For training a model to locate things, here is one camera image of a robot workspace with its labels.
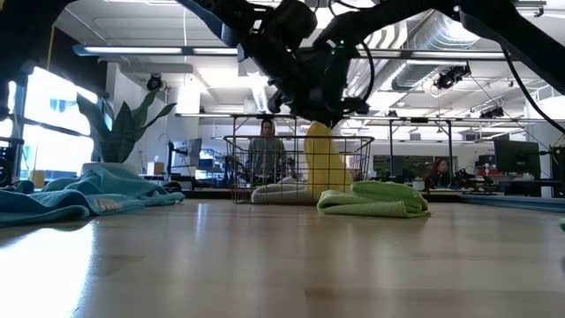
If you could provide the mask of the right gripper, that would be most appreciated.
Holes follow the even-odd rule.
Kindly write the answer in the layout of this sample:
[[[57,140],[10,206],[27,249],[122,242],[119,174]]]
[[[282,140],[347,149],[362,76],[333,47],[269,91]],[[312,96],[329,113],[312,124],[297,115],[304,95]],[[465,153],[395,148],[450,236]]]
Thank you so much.
[[[331,114],[330,127],[334,128],[348,114],[365,115],[369,111],[364,96],[344,97],[352,59],[360,57],[358,45],[370,57],[364,37],[351,28],[328,25],[314,42],[316,48],[328,50],[328,59],[320,80],[321,100]]]

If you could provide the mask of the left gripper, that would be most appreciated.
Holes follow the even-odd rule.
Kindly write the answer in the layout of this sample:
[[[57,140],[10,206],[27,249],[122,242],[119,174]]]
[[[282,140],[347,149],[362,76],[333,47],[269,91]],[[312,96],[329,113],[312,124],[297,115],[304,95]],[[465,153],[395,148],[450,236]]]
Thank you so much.
[[[290,113],[329,127],[329,110],[321,100],[320,80],[328,59],[327,50],[299,49],[292,53],[283,43],[266,34],[251,34],[245,40],[245,55],[276,88],[267,108],[277,114],[283,105]]]

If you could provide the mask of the yellow microfiber towel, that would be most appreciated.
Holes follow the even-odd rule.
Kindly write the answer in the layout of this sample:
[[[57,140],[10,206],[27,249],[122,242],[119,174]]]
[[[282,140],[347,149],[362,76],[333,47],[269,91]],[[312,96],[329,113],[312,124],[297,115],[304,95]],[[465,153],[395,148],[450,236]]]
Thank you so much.
[[[339,153],[332,130],[313,121],[304,139],[306,190],[318,200],[327,190],[349,193],[353,178]]]

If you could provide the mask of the grey microfiber towel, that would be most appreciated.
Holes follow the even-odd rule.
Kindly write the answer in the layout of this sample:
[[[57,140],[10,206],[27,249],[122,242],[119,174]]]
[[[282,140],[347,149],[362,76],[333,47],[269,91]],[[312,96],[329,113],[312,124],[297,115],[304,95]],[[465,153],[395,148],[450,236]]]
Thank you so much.
[[[275,205],[313,205],[319,201],[320,194],[307,183],[294,178],[284,178],[280,182],[263,185],[252,192],[251,203]]]

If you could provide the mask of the copper wire basket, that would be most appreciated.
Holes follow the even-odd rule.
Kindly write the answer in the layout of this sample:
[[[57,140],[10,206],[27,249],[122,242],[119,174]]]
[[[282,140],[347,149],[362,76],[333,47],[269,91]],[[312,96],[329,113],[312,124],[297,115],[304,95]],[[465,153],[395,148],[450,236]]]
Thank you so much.
[[[284,140],[282,136],[277,137],[282,140],[286,149],[286,174],[284,178],[294,178],[298,182],[306,183],[307,164],[304,140],[298,139],[298,143],[295,144],[293,140]],[[368,148],[361,148],[357,142],[336,143],[339,153],[350,171],[353,182],[366,179],[369,171],[369,156],[372,144]],[[228,176],[231,181],[232,200],[236,203],[251,203],[252,192],[260,186],[268,185],[268,183],[253,179],[246,166],[250,140],[237,140],[235,149],[232,149],[230,142],[226,141],[226,144],[228,150],[226,162],[230,165]]]

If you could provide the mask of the light green towel white label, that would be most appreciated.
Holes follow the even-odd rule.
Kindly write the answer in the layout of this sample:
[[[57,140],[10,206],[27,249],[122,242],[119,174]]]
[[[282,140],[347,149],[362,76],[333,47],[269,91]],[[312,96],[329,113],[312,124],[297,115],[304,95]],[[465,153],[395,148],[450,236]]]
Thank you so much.
[[[323,215],[428,217],[428,202],[414,188],[397,183],[358,181],[347,193],[324,191],[317,203]]]

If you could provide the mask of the monitor on black arm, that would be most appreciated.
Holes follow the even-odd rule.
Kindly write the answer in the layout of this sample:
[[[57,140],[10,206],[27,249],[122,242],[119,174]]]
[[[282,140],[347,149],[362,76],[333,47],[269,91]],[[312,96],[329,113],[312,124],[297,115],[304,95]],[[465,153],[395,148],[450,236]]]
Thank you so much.
[[[171,163],[173,168],[197,167],[200,163],[202,139],[173,141]]]

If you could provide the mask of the person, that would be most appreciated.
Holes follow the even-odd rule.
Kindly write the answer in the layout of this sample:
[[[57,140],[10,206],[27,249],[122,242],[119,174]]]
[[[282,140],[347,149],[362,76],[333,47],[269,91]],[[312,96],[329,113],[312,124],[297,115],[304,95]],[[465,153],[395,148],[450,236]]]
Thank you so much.
[[[426,189],[434,189],[436,187],[448,186],[450,177],[448,173],[448,164],[446,160],[439,159],[426,177]]]
[[[269,118],[260,124],[260,135],[252,138],[246,166],[253,179],[276,183],[286,174],[286,149],[275,135],[275,125]]]

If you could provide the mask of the dark computer monitor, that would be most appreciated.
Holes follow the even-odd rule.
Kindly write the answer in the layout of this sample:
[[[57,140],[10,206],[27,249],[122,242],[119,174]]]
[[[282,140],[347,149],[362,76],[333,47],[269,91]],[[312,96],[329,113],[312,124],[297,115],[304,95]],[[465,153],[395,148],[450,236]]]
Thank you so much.
[[[502,173],[541,175],[539,144],[529,141],[495,140],[495,165]]]

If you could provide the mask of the long ceiling light bar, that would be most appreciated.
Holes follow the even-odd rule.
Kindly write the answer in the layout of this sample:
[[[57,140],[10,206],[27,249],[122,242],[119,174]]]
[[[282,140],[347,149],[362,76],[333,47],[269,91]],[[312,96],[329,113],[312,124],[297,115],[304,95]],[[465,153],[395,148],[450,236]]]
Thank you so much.
[[[82,57],[102,56],[203,56],[236,57],[237,49],[222,47],[133,47],[74,45],[73,51]],[[372,57],[379,59],[429,60],[429,61],[488,61],[500,62],[505,57],[501,51],[483,50],[416,50],[370,49]]]

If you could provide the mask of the dark office desk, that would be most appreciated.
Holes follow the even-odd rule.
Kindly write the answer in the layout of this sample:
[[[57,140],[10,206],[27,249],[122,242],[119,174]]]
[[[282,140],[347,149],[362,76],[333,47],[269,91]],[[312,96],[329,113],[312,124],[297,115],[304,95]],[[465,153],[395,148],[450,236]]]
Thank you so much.
[[[495,182],[491,178],[476,179],[473,175],[452,177],[441,175],[427,181],[429,189],[452,189],[471,194],[493,194],[504,192],[506,195],[540,197],[542,187],[565,189],[565,184],[558,181],[541,180],[510,180]]]

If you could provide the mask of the potted snake plant white pot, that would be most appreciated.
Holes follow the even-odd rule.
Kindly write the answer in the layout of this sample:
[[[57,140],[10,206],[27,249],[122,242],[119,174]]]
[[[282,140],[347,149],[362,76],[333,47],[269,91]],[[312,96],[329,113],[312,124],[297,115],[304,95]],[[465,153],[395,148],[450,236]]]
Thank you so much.
[[[166,104],[153,118],[148,119],[157,93],[157,90],[148,92],[135,109],[127,102],[122,102],[118,113],[115,113],[106,101],[102,101],[99,106],[83,94],[77,93],[79,113],[88,121],[94,152],[103,163],[125,163],[147,129],[175,109],[175,102]]]

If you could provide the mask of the black equipment box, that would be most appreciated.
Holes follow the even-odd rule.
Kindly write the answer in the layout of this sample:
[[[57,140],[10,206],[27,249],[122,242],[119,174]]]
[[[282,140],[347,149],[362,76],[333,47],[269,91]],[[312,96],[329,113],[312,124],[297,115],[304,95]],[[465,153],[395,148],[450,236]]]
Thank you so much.
[[[557,183],[553,197],[565,199],[565,146],[553,147],[552,152],[552,180]]]

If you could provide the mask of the bright window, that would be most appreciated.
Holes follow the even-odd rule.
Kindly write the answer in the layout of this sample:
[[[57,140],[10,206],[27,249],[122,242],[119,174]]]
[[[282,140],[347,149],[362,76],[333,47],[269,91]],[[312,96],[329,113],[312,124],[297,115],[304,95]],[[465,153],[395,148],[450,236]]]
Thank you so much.
[[[43,170],[47,178],[71,177],[91,160],[94,143],[87,118],[79,112],[77,95],[98,102],[96,94],[40,67],[28,76],[22,108],[26,122],[0,121],[0,137],[18,131],[25,141],[19,168],[22,178],[33,170]]]

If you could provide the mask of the silver ventilation duct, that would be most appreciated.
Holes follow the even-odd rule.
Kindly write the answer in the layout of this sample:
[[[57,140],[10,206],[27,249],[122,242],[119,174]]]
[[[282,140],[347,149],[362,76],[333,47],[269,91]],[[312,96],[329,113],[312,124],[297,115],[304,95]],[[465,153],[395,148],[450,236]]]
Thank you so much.
[[[468,49],[478,40],[479,37],[464,29],[460,22],[436,12],[407,40],[403,49]],[[434,74],[438,67],[438,64],[409,64],[403,61],[391,81],[391,88],[411,90]]]

